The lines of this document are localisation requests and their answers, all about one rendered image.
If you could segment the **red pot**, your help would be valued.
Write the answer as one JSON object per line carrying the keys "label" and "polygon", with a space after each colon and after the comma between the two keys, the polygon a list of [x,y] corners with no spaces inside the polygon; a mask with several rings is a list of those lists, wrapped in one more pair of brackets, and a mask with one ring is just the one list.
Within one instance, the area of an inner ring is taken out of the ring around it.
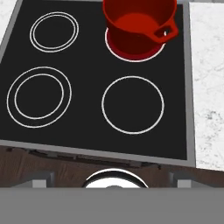
{"label": "red pot", "polygon": [[140,60],[178,36],[177,0],[103,0],[109,47],[121,57]]}

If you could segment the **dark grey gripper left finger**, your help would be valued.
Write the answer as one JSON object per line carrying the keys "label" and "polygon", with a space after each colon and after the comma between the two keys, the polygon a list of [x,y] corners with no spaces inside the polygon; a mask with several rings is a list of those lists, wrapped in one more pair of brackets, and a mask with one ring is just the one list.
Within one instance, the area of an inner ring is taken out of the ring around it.
{"label": "dark grey gripper left finger", "polygon": [[18,181],[14,187],[49,188],[54,187],[54,180],[53,171],[37,171]]}

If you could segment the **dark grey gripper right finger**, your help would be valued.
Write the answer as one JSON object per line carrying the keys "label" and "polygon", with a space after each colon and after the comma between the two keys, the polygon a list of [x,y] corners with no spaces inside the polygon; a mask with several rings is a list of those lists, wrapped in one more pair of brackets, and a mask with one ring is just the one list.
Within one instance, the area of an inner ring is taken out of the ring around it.
{"label": "dark grey gripper right finger", "polygon": [[205,188],[207,184],[199,182],[193,176],[183,172],[169,173],[170,187],[174,188]]}

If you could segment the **white round stove knob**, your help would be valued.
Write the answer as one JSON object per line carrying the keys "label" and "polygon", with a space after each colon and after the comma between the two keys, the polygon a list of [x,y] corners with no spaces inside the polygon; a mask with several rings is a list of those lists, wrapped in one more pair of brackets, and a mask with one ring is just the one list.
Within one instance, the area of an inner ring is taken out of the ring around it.
{"label": "white round stove knob", "polygon": [[148,188],[133,172],[108,168],[94,172],[83,183],[83,188]]}

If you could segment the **black glass hob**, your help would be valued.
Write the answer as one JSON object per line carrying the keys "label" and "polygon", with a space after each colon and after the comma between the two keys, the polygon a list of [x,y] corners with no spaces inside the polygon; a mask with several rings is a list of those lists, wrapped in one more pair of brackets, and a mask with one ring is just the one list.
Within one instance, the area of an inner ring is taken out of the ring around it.
{"label": "black glass hob", "polygon": [[0,144],[195,166],[189,4],[154,49],[114,42],[101,1],[17,0],[0,45]]}

